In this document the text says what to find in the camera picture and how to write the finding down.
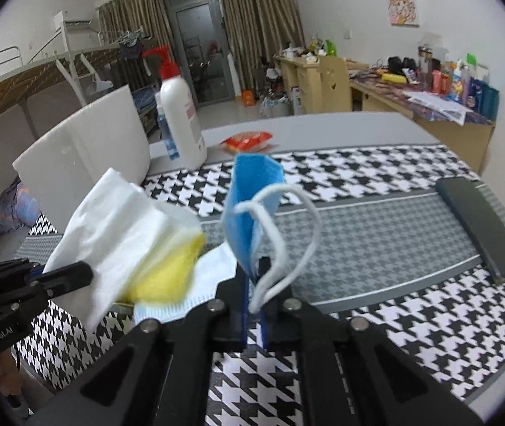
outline red bottle cap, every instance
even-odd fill
[[[162,82],[174,76],[181,76],[177,64],[169,58],[169,45],[152,48],[144,51],[143,56],[151,56],[157,54],[161,57],[160,77]]]

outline face mask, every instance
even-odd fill
[[[313,237],[296,268],[286,277],[289,261],[287,247],[272,216],[284,192],[296,194],[314,218]],[[256,284],[249,312],[257,313],[288,286],[306,266],[319,244],[322,222],[307,193],[299,186],[285,183],[284,168],[275,160],[259,154],[238,154],[232,170],[231,185],[225,200],[221,225],[240,266]],[[254,261],[263,235],[274,247],[270,270],[258,278]]]

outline chair backrest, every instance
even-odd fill
[[[114,168],[140,184],[149,144],[128,86],[87,104],[41,136],[13,163],[60,232],[94,184]]]
[[[345,59],[335,56],[319,57],[322,80],[323,112],[351,112],[351,84]]]

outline air conditioner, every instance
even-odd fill
[[[67,28],[83,28],[86,29],[91,23],[91,19],[86,14],[73,11],[61,11],[53,17],[55,30],[61,28],[61,23],[65,22]]]

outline door frame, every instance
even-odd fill
[[[226,33],[222,25],[222,15],[219,6],[219,0],[194,0],[190,3],[177,6],[172,6],[170,0],[164,0],[164,2],[166,10],[168,12],[169,26],[171,27],[172,34],[174,36],[175,49],[173,51],[177,54],[177,61],[181,67],[183,77],[186,79],[186,81],[189,79],[188,85],[189,89],[191,90],[193,102],[196,107],[234,100],[235,88],[232,84],[231,69],[229,67],[229,59],[227,57],[230,52],[229,41],[227,40]],[[205,4],[207,4],[209,7],[209,13],[211,14],[211,20],[213,22],[213,31],[215,33],[215,38],[217,39],[217,42],[220,45],[220,49],[222,50],[221,63],[223,67],[223,75],[225,76],[225,81],[227,84],[228,95],[225,98],[213,99],[211,101],[199,103],[197,100],[197,93],[193,85],[193,79],[191,78],[191,72],[189,71],[189,64],[185,56],[185,50],[183,49],[181,31],[177,22],[177,13],[180,11],[186,11],[187,9],[196,8],[198,6],[203,6]]]

